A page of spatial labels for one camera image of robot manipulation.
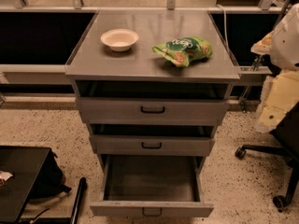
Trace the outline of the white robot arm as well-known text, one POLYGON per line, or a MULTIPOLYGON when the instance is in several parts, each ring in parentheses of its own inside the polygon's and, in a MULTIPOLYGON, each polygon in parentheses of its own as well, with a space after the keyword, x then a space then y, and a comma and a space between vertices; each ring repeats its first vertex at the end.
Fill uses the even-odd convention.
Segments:
POLYGON ((255 129, 274 130, 299 102, 299 4, 295 4, 275 29, 255 43, 251 52, 269 55, 271 64, 281 69, 263 83, 255 129))

